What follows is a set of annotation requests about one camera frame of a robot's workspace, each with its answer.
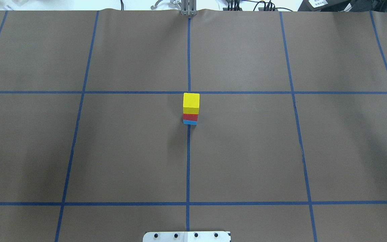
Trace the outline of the blue cube block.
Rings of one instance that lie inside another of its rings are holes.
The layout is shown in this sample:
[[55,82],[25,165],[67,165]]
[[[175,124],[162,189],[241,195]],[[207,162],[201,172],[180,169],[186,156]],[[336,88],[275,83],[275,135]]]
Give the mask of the blue cube block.
[[197,125],[198,121],[183,120],[183,124],[185,124],[185,125]]

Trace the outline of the aluminium frame post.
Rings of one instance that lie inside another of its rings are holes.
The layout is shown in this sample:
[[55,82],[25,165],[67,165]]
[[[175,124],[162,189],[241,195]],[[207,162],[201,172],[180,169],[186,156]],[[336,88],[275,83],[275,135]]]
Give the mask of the aluminium frame post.
[[181,0],[181,15],[182,16],[195,16],[197,14],[197,1],[196,0]]

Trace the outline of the yellow cube block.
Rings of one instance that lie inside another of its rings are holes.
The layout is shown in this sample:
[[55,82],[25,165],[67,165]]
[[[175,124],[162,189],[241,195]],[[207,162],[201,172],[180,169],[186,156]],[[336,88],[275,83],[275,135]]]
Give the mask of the yellow cube block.
[[198,115],[200,110],[200,94],[185,92],[182,108],[184,114]]

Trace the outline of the red cube block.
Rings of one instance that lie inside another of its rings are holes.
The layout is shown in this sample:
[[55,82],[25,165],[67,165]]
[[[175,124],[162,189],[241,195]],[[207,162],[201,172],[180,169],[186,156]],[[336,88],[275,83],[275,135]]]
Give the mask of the red cube block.
[[185,114],[183,113],[182,119],[185,121],[198,121],[198,114]]

